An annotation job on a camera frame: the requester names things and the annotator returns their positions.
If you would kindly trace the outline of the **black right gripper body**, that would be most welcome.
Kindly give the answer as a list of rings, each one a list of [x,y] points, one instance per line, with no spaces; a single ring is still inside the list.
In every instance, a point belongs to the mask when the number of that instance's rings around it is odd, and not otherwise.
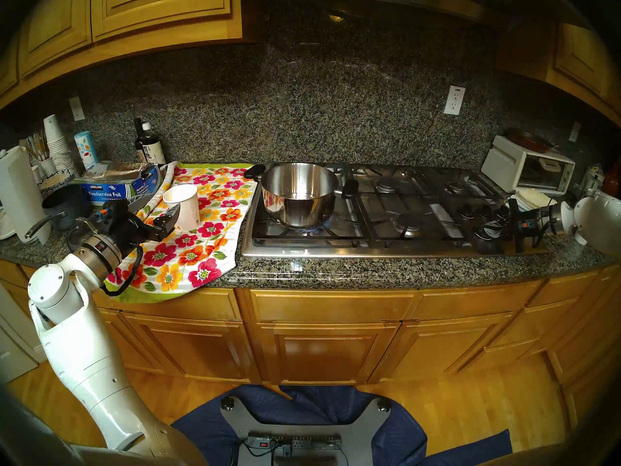
[[[509,198],[509,212],[509,231],[514,239],[515,252],[525,252],[527,238],[531,238],[532,248],[538,248],[548,229],[548,224],[544,224],[544,218],[548,219],[548,206],[521,211],[517,200]]]

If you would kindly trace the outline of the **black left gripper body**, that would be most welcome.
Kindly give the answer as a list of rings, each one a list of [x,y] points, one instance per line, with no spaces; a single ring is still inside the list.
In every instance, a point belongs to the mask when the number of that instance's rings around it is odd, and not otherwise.
[[[111,240],[120,257],[127,257],[140,244],[149,240],[147,226],[127,207],[114,207],[111,212]]]

